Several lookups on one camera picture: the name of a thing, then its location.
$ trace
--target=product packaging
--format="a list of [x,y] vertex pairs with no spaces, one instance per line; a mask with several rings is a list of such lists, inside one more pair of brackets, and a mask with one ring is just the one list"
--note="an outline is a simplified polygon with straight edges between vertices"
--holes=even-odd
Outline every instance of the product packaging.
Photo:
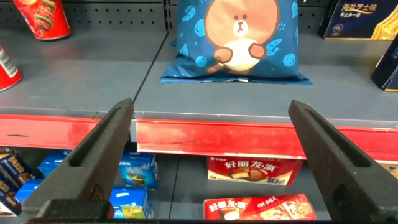
[[334,0],[319,32],[325,39],[392,40],[398,0]]
[[304,194],[205,200],[207,220],[315,220]]
[[49,154],[42,163],[39,165],[39,170],[42,172],[44,177],[48,177],[55,168],[58,167],[59,164],[67,157],[69,154],[69,150],[64,150],[59,153],[51,153]]
[[27,25],[39,40],[55,40],[70,34],[61,0],[14,0]]
[[310,85],[299,73],[297,0],[177,4],[177,58],[160,83]]
[[372,80],[384,91],[398,91],[398,35],[380,58]]
[[[47,177],[66,158],[68,152],[49,154],[39,165],[43,175]],[[125,149],[119,163],[119,171],[127,186],[141,186],[157,189],[159,166],[155,155],[138,153],[133,149]]]
[[[23,203],[43,180],[30,180],[24,184],[15,199]],[[114,218],[150,219],[154,216],[152,203],[145,187],[113,187],[109,198],[114,208]]]
[[0,91],[13,87],[21,80],[21,72],[0,45]]
[[148,189],[157,189],[159,166],[154,154],[125,149],[119,164],[119,171],[127,186],[145,186]]
[[0,217],[20,214],[21,204],[14,198],[18,188],[0,172]]
[[398,164],[380,164],[395,178],[398,178]]
[[15,180],[18,187],[34,179],[31,169],[18,154],[0,154],[0,166]]
[[208,178],[258,184],[290,185],[303,162],[295,159],[208,157]]

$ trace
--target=shelf pegboard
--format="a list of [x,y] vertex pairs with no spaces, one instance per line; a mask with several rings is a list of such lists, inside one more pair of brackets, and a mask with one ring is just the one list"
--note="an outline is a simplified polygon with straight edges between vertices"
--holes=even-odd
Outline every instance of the shelf pegboard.
[[75,29],[165,31],[163,4],[66,3],[68,23]]
[[[162,3],[63,3],[72,30],[111,29],[165,32]],[[0,28],[28,29],[12,2],[0,2]]]
[[[178,0],[165,0],[169,6],[177,5]],[[327,7],[331,0],[298,0],[300,7]]]
[[[175,32],[177,28],[177,7],[166,7],[167,13],[167,30]],[[327,7],[299,7],[298,8],[298,24],[301,33],[316,34],[319,30],[320,23],[326,13]]]

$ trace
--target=red snack box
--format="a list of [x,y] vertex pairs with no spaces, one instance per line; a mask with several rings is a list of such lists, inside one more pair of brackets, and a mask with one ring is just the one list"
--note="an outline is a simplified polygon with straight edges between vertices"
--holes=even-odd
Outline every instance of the red snack box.
[[304,194],[210,199],[203,202],[207,220],[315,220]]
[[61,0],[14,0],[27,25],[39,40],[55,40],[70,34]]
[[303,161],[245,157],[208,157],[208,178],[260,184],[290,185]]

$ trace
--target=snack bag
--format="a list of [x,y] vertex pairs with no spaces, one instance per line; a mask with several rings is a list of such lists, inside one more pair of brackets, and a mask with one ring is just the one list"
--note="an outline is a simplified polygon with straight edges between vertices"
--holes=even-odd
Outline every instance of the snack bag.
[[61,0],[14,0],[27,25],[39,40],[55,40],[70,34]]
[[311,84],[299,73],[297,0],[184,0],[160,83]]

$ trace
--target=snack box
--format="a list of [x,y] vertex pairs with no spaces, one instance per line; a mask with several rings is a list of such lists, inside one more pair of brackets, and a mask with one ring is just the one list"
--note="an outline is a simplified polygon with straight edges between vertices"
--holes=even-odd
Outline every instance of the snack box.
[[35,178],[19,154],[0,154],[0,166],[14,179],[18,187],[24,185],[29,179]]
[[315,220],[304,194],[205,200],[207,220]]
[[[42,181],[28,181],[15,195],[15,199],[22,204]],[[145,187],[113,187],[109,201],[114,208],[114,218],[150,219],[154,216]]]
[[398,91],[398,35],[380,58],[372,80],[384,91]]
[[0,172],[0,217],[15,217],[21,212],[21,204],[14,198],[18,191],[2,172]]
[[[39,165],[44,177],[47,177],[66,158],[67,152],[49,154]],[[119,163],[119,171],[127,186],[141,186],[157,189],[159,166],[155,155],[138,153],[125,149]]]
[[334,0],[320,26],[325,39],[392,40],[398,0]]
[[153,154],[125,149],[119,164],[119,171],[127,186],[145,186],[148,189],[157,189],[159,166]]
[[39,170],[42,172],[44,177],[48,177],[51,172],[57,168],[59,164],[66,158],[69,154],[69,150],[61,151],[60,153],[51,153],[38,166]]
[[208,178],[258,184],[290,185],[303,161],[245,157],[208,157]]

